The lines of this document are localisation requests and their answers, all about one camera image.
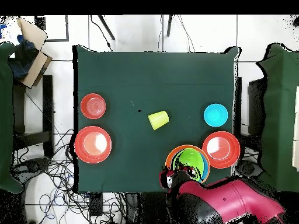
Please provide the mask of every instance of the plastic bowl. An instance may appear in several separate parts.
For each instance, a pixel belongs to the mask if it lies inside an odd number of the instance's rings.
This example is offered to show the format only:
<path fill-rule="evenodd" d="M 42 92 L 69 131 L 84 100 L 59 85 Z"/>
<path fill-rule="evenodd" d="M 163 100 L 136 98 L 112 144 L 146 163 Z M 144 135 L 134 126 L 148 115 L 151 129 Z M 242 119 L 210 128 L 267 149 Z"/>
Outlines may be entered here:
<path fill-rule="evenodd" d="M 203 117 L 209 126 L 220 127 L 227 121 L 228 112 L 221 104 L 211 104 L 205 109 Z"/>
<path fill-rule="evenodd" d="M 106 111 L 106 102 L 102 96 L 90 93 L 81 100 L 81 112 L 86 118 L 101 118 Z"/>
<path fill-rule="evenodd" d="M 99 163 L 109 156 L 112 142 L 104 129 L 88 126 L 79 131 L 74 146 L 77 156 L 83 162 Z"/>
<path fill-rule="evenodd" d="M 208 159 L 208 156 L 200 148 L 198 148 L 196 146 L 187 144 L 187 145 L 181 145 L 181 146 L 176 147 L 167 156 L 166 161 L 165 161 L 165 166 L 170 168 L 171 170 L 173 170 L 172 163 L 173 163 L 173 160 L 176 158 L 176 155 L 179 152 L 181 152 L 182 150 L 187 149 L 187 148 L 195 149 L 196 151 L 200 152 L 202 157 L 204 157 L 203 158 L 203 164 L 204 164 L 203 175 L 202 175 L 201 179 L 198 179 L 198 182 L 203 183 L 207 180 L 208 175 L 210 174 L 210 161 Z"/>

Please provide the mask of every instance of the dark green tablecloth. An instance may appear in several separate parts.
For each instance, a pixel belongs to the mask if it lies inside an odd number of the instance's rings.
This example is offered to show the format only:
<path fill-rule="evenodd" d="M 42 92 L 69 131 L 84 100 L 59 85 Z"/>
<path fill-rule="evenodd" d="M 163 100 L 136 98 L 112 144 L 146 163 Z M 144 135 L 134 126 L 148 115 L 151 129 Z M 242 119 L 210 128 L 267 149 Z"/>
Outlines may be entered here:
<path fill-rule="evenodd" d="M 299 52 L 281 44 L 269 45 L 258 63 L 267 77 L 264 95 L 265 126 L 262 133 L 260 178 L 277 191 L 299 193 L 299 172 L 292 167 L 296 87 L 299 86 Z"/>
<path fill-rule="evenodd" d="M 11 43 L 0 44 L 0 189 L 19 193 L 23 187 L 9 173 L 13 142 L 13 75 L 7 61 L 15 50 Z"/>
<path fill-rule="evenodd" d="M 159 172 L 170 151 L 183 144 L 201 147 L 215 131 L 232 130 L 234 59 L 225 54 L 159 52 L 90 52 L 77 46 L 78 102 L 100 94 L 107 109 L 90 120 L 78 110 L 78 127 L 105 129 L 112 139 L 109 157 L 98 164 L 79 160 L 79 191 L 162 191 Z M 203 118 L 211 103 L 223 104 L 228 121 L 209 127 Z M 166 110 L 170 122 L 154 131 L 148 115 Z M 208 183 L 230 175 L 211 168 Z"/>

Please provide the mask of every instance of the plastic cup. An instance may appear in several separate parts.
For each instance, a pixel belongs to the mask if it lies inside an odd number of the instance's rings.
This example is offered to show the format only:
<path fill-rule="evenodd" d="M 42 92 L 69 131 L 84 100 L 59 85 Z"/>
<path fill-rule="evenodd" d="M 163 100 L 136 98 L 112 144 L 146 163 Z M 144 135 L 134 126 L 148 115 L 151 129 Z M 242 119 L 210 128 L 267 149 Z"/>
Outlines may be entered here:
<path fill-rule="evenodd" d="M 148 116 L 148 119 L 152 125 L 154 130 L 160 128 L 161 126 L 165 125 L 169 122 L 169 117 L 166 111 L 160 111 L 158 113 L 153 113 Z"/>

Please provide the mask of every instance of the red plate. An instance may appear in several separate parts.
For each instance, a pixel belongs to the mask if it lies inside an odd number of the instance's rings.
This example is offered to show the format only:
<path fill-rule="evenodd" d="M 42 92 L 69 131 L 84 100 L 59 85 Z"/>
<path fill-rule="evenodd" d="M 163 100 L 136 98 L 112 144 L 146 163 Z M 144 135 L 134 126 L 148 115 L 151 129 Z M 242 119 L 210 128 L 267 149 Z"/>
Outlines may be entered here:
<path fill-rule="evenodd" d="M 88 126 L 79 131 L 74 146 L 77 156 L 83 162 L 99 163 L 109 156 L 112 142 L 104 129 Z"/>
<path fill-rule="evenodd" d="M 86 118 L 101 118 L 106 111 L 106 103 L 102 96 L 90 93 L 81 100 L 81 111 Z"/>
<path fill-rule="evenodd" d="M 230 145 L 230 151 L 224 159 L 213 159 L 208 154 L 208 151 L 207 151 L 208 142 L 216 137 L 225 138 Z M 238 158 L 240 156 L 241 148 L 240 148 L 239 141 L 236 139 L 236 137 L 234 135 L 232 135 L 231 133 L 226 132 L 226 131 L 217 131 L 217 132 L 214 132 L 211 135 L 209 135 L 206 138 L 206 140 L 204 140 L 203 151 L 208 156 L 208 159 L 210 160 L 210 164 L 212 167 L 215 167 L 217 169 L 225 169 L 225 168 L 233 165 L 238 160 Z"/>

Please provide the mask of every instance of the cardboard box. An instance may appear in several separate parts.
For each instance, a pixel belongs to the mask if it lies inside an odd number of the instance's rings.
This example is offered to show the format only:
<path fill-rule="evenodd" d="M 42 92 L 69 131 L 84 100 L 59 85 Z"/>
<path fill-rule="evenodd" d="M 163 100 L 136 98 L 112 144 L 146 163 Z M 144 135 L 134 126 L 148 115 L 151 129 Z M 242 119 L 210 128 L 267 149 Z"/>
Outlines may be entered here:
<path fill-rule="evenodd" d="M 21 28 L 23 37 L 26 40 L 32 42 L 35 48 L 40 51 L 47 38 L 47 34 L 42 29 L 39 29 L 37 26 L 24 20 L 23 18 L 18 18 L 18 25 Z M 46 71 L 51 60 L 52 58 L 50 56 L 40 51 L 33 61 L 28 75 L 18 81 L 22 82 L 29 88 L 32 88 L 33 85 L 36 86 L 39 83 L 44 72 Z"/>

